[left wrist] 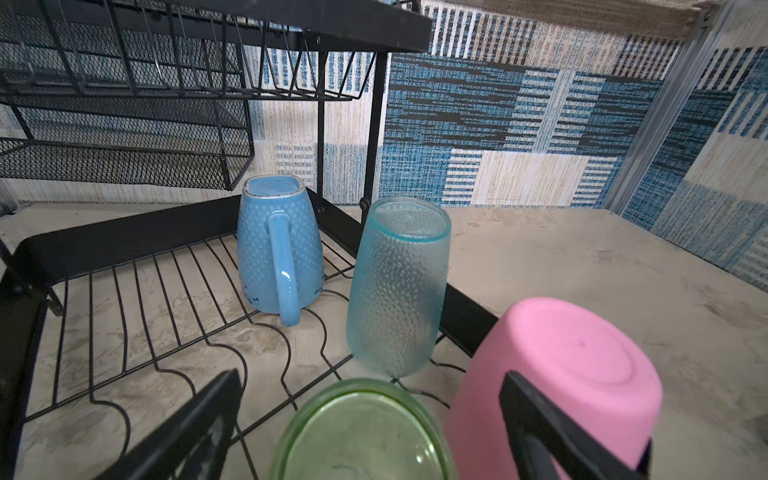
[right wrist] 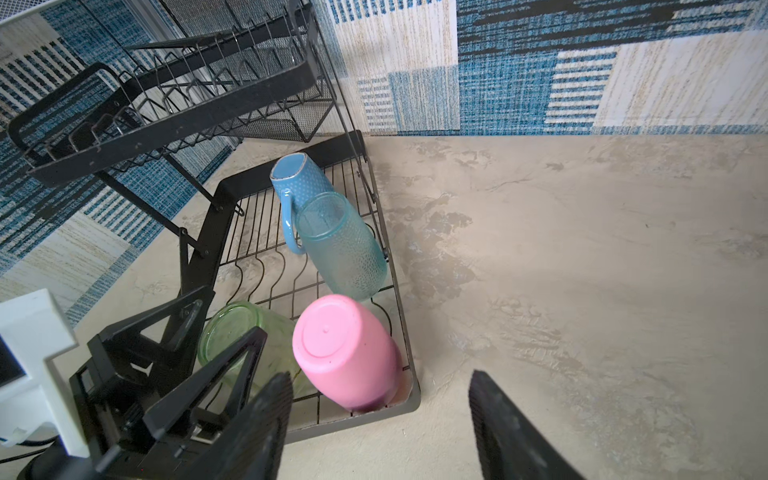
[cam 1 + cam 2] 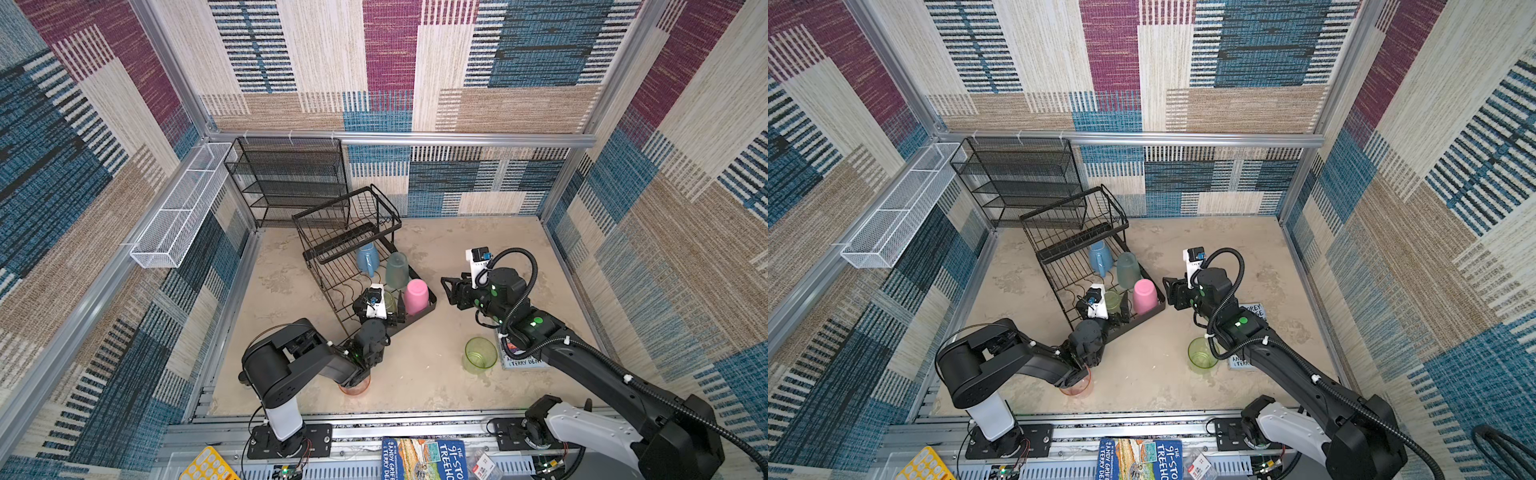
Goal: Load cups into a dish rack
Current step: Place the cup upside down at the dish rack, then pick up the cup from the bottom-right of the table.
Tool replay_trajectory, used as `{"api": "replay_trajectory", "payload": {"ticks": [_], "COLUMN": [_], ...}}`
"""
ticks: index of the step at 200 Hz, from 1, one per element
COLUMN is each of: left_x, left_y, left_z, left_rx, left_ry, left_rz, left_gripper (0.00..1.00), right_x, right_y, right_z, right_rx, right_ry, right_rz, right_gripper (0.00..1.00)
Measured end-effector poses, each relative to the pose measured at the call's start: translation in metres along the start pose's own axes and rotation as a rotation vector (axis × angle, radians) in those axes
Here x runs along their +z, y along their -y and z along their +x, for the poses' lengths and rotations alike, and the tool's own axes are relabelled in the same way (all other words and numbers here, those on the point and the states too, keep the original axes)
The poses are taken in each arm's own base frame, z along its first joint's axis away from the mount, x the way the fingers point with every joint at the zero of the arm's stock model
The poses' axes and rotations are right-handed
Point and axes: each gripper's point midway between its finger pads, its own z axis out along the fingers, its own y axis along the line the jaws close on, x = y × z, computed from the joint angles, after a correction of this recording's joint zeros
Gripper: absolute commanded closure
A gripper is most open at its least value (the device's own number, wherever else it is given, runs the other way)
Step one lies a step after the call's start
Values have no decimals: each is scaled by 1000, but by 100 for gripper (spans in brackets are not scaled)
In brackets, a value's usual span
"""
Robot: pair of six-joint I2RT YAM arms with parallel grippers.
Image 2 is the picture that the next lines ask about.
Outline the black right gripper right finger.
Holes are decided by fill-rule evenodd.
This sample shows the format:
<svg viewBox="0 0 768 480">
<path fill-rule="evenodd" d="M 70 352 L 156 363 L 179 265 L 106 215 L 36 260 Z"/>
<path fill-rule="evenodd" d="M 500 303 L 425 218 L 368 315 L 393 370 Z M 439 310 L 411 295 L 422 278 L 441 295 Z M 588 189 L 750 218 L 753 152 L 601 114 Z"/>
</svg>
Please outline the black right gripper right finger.
<svg viewBox="0 0 768 480">
<path fill-rule="evenodd" d="M 472 373 L 469 406 L 485 479 L 580 479 L 492 377 Z"/>
</svg>

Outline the teal textured plastic cup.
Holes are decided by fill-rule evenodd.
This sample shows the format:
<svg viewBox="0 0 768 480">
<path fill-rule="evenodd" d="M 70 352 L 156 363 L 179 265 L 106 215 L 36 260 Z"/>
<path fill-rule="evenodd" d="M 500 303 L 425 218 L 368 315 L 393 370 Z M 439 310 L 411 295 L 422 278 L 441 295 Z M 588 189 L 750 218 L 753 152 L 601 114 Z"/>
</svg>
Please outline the teal textured plastic cup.
<svg viewBox="0 0 768 480">
<path fill-rule="evenodd" d="M 382 248 L 345 196 L 314 196 L 299 211 L 296 227 L 304 251 L 333 293 L 364 301 L 384 285 Z"/>
</svg>

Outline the pink plastic cup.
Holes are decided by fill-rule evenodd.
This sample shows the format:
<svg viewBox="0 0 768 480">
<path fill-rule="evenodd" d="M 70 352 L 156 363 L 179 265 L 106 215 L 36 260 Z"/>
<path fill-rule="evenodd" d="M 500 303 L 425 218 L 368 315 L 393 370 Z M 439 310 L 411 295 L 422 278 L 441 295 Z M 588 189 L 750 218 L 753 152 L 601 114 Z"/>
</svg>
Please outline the pink plastic cup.
<svg viewBox="0 0 768 480">
<path fill-rule="evenodd" d="M 351 412 L 379 409 L 396 395 L 400 351 L 381 322 L 360 302 L 331 294 L 300 315 L 292 351 L 312 385 Z"/>
</svg>

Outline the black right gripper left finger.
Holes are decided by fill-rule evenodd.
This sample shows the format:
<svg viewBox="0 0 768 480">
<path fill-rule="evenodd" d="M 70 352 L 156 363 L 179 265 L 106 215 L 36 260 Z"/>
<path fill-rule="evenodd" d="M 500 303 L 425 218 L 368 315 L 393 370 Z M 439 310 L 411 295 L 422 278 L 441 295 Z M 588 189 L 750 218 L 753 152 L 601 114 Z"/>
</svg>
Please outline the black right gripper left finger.
<svg viewBox="0 0 768 480">
<path fill-rule="evenodd" d="M 291 378 L 275 375 L 181 479 L 275 479 L 293 402 Z"/>
</svg>

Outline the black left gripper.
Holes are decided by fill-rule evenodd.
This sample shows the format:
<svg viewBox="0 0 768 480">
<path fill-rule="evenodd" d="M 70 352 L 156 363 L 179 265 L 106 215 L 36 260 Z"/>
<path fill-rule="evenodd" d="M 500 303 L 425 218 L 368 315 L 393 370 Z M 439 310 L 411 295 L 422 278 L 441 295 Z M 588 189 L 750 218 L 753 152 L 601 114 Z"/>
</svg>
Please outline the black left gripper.
<svg viewBox="0 0 768 480">
<path fill-rule="evenodd" d="M 90 456 L 70 456 L 57 440 L 19 478 L 179 479 L 246 405 L 268 339 L 254 327 L 190 376 L 213 296 L 198 287 L 94 336 L 91 360 L 70 379 Z M 223 412 L 202 408 L 240 360 Z"/>
</svg>

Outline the green transparent glass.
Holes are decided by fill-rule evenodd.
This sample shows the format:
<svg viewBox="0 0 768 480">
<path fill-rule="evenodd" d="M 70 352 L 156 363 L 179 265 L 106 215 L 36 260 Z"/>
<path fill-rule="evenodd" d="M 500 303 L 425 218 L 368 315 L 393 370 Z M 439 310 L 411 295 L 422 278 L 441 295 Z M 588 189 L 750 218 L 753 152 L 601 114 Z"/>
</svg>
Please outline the green transparent glass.
<svg viewBox="0 0 768 480">
<path fill-rule="evenodd" d="M 248 354 L 257 350 L 259 357 L 251 376 L 250 396 L 255 397 L 273 376 L 286 372 L 291 377 L 293 396 L 300 398 L 316 389 L 294 357 L 294 327 L 292 320 L 274 311 L 250 302 L 234 302 L 207 322 L 198 343 L 197 359 L 204 366 L 227 352 L 232 344 L 248 339 L 250 342 L 244 352 L 234 358 L 231 368 L 224 374 L 224 383 L 235 386 Z"/>
</svg>

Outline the blue ceramic mug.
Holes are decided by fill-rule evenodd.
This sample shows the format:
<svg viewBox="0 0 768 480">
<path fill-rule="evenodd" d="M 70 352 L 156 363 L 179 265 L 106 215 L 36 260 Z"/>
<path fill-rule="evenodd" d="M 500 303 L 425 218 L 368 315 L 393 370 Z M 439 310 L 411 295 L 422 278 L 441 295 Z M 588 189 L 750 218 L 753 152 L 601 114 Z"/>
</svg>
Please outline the blue ceramic mug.
<svg viewBox="0 0 768 480">
<path fill-rule="evenodd" d="M 271 170 L 270 180 L 280 200 L 286 245 L 293 253 L 302 255 L 305 250 L 296 241 L 294 218 L 308 201 L 334 188 L 320 167 L 303 152 L 280 158 Z"/>
</svg>

